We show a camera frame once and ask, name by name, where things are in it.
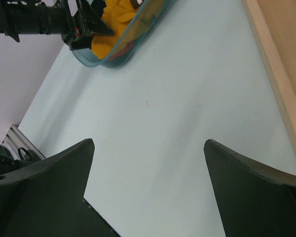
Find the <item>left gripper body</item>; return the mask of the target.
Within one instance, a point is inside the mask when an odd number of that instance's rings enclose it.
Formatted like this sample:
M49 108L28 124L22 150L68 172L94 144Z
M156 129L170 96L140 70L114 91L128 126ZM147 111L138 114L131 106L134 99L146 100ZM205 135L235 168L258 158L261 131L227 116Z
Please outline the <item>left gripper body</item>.
M68 30L61 34L63 42L69 47L70 50L90 49L92 37L87 34L84 27L85 13L88 8L92 9L87 0L76 0L77 11L72 16L68 0L61 1L61 7L65 10L66 22Z

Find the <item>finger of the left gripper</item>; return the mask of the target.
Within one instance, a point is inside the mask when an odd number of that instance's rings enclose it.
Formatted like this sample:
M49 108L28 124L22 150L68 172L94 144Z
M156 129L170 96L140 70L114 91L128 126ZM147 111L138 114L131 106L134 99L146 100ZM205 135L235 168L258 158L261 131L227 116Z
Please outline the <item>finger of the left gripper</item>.
M87 0L77 0L76 28L81 36L113 36L114 31L93 9Z

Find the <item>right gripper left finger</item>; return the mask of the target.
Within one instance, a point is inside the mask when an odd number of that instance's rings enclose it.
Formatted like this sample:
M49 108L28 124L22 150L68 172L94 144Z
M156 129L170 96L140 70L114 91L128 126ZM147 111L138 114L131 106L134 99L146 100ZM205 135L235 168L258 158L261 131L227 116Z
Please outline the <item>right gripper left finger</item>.
M0 237L115 237L84 199L94 155L85 139L49 158L0 145Z

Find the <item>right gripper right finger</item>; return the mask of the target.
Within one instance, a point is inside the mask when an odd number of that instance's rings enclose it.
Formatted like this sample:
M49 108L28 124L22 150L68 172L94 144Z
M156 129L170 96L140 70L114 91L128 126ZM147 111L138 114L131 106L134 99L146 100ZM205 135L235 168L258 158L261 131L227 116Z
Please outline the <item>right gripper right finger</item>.
M296 176L209 139L205 160L227 237L296 237Z

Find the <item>mustard yellow sock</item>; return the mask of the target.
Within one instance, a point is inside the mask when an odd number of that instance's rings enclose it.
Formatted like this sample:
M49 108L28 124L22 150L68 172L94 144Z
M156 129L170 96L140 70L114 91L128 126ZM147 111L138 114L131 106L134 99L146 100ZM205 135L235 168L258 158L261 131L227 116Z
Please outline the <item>mustard yellow sock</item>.
M95 36L91 42L91 51L98 57L104 59L117 44L130 22L135 17L142 0L106 0L106 7L101 19L114 31L113 36ZM134 40L141 37L148 30L148 26L142 22L137 22L130 29L125 37L125 42L121 42L116 50L117 55L125 53L134 44Z

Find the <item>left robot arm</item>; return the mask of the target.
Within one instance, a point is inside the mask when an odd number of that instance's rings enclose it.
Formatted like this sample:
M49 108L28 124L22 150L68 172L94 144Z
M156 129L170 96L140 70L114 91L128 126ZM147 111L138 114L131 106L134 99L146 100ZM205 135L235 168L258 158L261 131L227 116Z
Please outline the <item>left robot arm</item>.
M72 14L67 0L52 6L41 0L0 0L0 34L16 42L20 35L60 35L71 51L90 48L95 36L114 35L88 1L76 5Z

